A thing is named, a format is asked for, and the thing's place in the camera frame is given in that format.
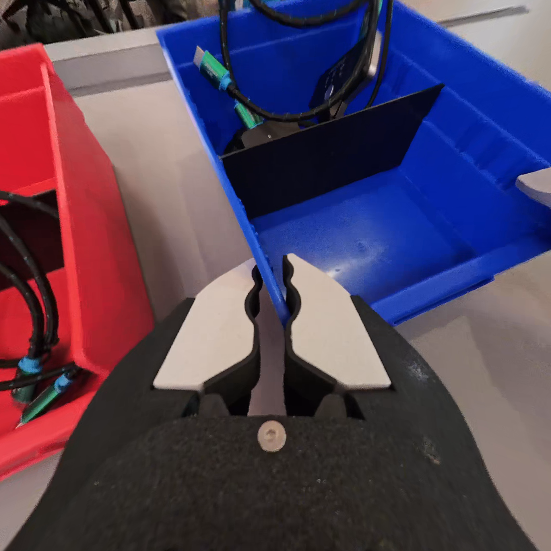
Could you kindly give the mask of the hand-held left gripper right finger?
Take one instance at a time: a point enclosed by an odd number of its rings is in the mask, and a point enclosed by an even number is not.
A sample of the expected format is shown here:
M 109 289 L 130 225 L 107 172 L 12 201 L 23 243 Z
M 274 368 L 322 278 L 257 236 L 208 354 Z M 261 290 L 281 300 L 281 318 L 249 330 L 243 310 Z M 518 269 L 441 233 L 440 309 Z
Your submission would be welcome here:
M 388 389 L 391 380 L 352 296 L 295 253 L 284 258 L 290 353 L 345 391 Z

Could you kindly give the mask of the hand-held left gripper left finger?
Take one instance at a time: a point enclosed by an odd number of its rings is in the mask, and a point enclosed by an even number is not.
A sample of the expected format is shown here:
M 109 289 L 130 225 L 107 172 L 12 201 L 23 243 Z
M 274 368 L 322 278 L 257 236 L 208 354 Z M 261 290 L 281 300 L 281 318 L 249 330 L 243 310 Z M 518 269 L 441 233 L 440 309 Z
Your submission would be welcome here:
M 155 379 L 155 389 L 251 391 L 260 372 L 261 276 L 251 258 L 192 301 Z

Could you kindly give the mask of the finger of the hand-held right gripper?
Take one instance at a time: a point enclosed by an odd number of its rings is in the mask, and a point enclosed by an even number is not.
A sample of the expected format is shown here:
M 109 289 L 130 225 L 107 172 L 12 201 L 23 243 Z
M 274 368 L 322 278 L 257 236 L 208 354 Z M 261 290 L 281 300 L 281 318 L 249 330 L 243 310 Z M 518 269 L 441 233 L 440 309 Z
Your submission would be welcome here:
M 534 201 L 550 208 L 550 172 L 551 168 L 545 168 L 519 175 L 516 187 Z

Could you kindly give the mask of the blue plastic bin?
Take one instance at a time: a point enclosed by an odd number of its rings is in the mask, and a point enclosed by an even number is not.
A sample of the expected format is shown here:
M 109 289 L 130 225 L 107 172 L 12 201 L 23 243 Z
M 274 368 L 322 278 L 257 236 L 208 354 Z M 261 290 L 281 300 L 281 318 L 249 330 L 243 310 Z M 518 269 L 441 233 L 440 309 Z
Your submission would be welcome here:
M 157 33 L 283 323 L 288 253 L 396 325 L 550 250 L 550 209 L 516 187 L 550 168 L 550 93 L 399 2 L 392 18 L 373 106 L 444 84 L 403 162 L 254 219 L 221 160 L 240 127 L 234 100 L 193 62 L 196 47 L 221 57 L 218 17 Z

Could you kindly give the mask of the red plastic bin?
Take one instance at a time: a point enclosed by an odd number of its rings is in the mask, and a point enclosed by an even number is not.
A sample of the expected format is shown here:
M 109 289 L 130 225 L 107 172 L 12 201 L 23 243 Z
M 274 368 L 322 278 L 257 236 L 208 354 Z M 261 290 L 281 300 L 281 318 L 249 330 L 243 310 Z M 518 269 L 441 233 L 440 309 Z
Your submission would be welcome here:
M 85 373 L 37 420 L 1 392 L 1 479 L 61 451 L 100 384 L 153 328 L 112 163 L 40 44 L 1 52 L 1 190 L 54 191 L 65 265 L 49 276 L 60 342 Z

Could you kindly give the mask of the black divider of blue bin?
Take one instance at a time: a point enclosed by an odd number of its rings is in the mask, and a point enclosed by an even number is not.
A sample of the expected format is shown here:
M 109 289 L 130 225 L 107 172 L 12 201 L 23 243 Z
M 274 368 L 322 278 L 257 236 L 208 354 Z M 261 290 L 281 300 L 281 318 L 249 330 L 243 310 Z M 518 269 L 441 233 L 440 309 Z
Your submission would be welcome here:
M 444 84 L 222 156 L 248 219 L 400 166 Z

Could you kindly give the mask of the black divider of red bin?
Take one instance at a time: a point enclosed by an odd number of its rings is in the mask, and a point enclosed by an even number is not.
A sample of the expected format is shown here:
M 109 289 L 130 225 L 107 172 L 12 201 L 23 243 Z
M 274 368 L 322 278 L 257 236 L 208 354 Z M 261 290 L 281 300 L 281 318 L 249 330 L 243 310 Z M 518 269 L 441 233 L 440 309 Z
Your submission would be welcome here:
M 19 203 L 6 202 L 1 202 L 1 215 L 27 245 L 44 273 L 49 274 L 64 267 L 58 219 Z M 32 279 L 30 268 L 3 232 L 1 232 L 1 262 L 10 267 L 21 279 L 27 281 Z

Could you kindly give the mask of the dark bags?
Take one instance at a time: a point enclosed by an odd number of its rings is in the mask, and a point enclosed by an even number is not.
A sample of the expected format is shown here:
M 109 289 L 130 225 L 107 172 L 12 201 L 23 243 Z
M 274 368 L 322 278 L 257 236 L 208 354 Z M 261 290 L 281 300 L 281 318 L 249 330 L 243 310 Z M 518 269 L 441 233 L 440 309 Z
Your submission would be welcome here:
M 210 17 L 218 1 L 1 1 L 1 50 Z

